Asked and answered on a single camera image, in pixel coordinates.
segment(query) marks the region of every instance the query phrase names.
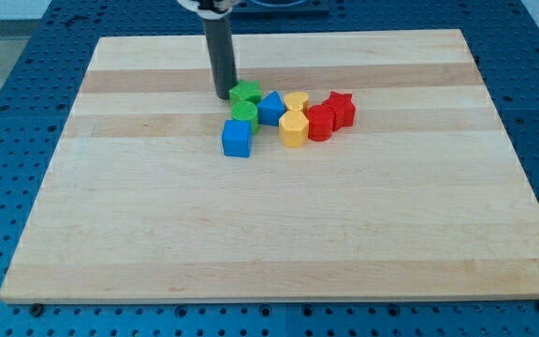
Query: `blue cube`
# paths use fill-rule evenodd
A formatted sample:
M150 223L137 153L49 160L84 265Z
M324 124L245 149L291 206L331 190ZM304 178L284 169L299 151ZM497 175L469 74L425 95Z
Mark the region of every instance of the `blue cube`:
M224 155L247 158L251 155L251 122L227 120L222 131Z
M284 102L278 92L272 92L257 103L259 123L263 125L278 126L278 120L286 111Z

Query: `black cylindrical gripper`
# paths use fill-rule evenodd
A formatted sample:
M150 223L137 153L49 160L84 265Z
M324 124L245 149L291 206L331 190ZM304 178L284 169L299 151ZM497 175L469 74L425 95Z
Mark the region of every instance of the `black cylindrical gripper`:
M218 20L203 19L203 28L210 53L215 93L222 99L229 99L229 90L237 84L229 14Z

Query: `toy block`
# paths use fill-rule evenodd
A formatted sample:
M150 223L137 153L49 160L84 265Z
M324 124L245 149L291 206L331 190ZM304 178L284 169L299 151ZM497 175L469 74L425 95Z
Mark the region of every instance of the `toy block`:
M279 135L285 147L301 147L309 135L309 120L301 111L287 111L279 121Z
M287 110L301 111L307 113L309 107L309 94L303 92L294 92L284 97L284 104Z
M278 92L272 92L263 98L257 104L257 109L259 111L259 123L272 126L278 126L278 120L286 111L284 102Z
M225 156L247 158L251 155L251 123L227 120L222 131L222 147Z
M309 119L309 139L324 141L332 137L334 110L326 105L315 105L307 111Z
M352 99L353 94L340 94L332 91L329 93L329 98L322 103L334 110L334 131L342 126L353 126L357 108Z
M249 101L241 101L232 107L232 119L251 123L251 132L259 131L259 115L257 106Z
M258 81L239 80L239 83L229 90L230 103L232 105L241 101L249 101L253 104L261 100L261 91L259 91Z

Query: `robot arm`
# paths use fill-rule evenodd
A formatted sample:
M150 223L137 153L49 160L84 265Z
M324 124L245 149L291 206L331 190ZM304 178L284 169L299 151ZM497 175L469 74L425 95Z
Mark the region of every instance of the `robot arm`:
M177 1L203 21L215 93L222 99L229 99L229 90L237 84L229 14L240 0Z

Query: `wood grain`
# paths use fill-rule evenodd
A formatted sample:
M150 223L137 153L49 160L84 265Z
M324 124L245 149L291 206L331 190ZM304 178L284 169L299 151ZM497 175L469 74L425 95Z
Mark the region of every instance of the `wood grain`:
M355 125L224 157L204 38L102 38L2 300L539 299L539 205L458 30L235 46L265 93L352 92Z

